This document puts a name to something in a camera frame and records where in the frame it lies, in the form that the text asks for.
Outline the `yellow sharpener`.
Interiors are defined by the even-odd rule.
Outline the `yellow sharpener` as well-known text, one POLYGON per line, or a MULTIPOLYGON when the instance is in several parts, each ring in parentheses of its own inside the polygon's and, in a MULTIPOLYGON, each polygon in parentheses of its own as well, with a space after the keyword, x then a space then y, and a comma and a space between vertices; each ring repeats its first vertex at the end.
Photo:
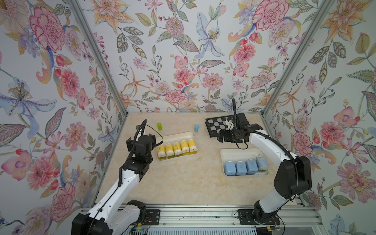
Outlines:
POLYGON ((167 158, 173 157, 175 155, 172 144, 167 143, 165 145, 165 153, 167 158))
POLYGON ((174 155, 175 155, 175 156, 180 156, 180 155, 182 155, 181 145, 180 145, 178 142, 175 142, 175 143, 173 144, 173 151, 174 151, 174 155))
POLYGON ((182 155, 188 155, 190 152, 189 144, 186 140, 181 141, 182 155))
POLYGON ((196 154, 197 153, 197 145, 196 145, 194 139, 189 139, 188 146, 189 146, 189 153, 190 154, 196 154))
POLYGON ((160 160, 166 159, 166 151, 164 145, 159 145, 157 147, 157 156, 160 160))

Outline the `blue sharpener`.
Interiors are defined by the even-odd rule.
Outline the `blue sharpener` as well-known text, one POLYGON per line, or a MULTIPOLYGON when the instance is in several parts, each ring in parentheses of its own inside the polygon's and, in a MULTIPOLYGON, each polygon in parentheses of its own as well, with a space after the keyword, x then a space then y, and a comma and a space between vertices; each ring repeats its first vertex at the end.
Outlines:
POLYGON ((255 160, 247 160, 246 168, 247 168, 247 175, 254 175, 259 170, 255 160))
POLYGON ((256 164, 259 171, 266 171, 269 168, 268 162, 264 157, 258 156, 256 158, 256 164))
POLYGON ((231 161, 226 162, 224 165, 224 173, 226 176, 235 176, 237 174, 235 163, 231 161))
POLYGON ((243 161, 236 162, 236 175, 243 176, 247 174, 246 163, 243 161))

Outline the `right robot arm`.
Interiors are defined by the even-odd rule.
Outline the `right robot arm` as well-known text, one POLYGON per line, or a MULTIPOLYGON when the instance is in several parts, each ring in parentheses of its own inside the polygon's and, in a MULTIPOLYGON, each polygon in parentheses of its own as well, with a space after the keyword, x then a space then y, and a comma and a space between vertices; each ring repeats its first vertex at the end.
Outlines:
POLYGON ((250 124, 241 114, 237 114, 235 99, 232 99, 232 108, 232 123, 228 125, 228 129, 219 131, 217 140, 236 145, 250 143, 265 153, 277 167, 274 188, 254 204, 252 212, 252 218, 257 224, 266 224, 278 215, 278 211, 288 201, 311 189, 310 161, 306 156, 291 153, 267 135, 260 125, 250 124))

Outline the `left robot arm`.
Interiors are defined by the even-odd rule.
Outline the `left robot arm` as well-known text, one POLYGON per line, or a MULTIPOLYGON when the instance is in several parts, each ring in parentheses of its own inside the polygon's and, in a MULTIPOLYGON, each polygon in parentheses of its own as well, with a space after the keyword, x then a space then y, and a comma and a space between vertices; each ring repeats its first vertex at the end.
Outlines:
POLYGON ((130 228, 144 224, 146 205, 131 200, 121 209, 121 205, 146 175, 153 161, 152 150, 161 145, 155 135, 144 134, 147 121, 139 126, 134 138, 126 141, 129 155, 118 170, 118 180, 104 197, 86 214, 78 214, 72 222, 73 235, 123 235, 130 228))

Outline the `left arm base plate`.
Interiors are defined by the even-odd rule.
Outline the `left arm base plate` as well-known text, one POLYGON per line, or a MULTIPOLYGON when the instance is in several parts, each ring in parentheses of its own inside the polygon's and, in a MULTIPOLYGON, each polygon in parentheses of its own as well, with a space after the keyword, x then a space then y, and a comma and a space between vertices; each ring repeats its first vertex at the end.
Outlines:
POLYGON ((142 225, 157 226, 160 223, 161 210, 146 210, 142 225))

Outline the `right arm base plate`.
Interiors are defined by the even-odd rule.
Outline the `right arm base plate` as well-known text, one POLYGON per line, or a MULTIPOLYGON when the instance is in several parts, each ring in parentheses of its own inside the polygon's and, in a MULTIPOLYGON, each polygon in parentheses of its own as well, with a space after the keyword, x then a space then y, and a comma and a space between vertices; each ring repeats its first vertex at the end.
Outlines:
POLYGON ((234 217, 240 221, 241 225, 280 225, 280 219, 276 212, 264 213, 259 209, 239 209, 234 217))

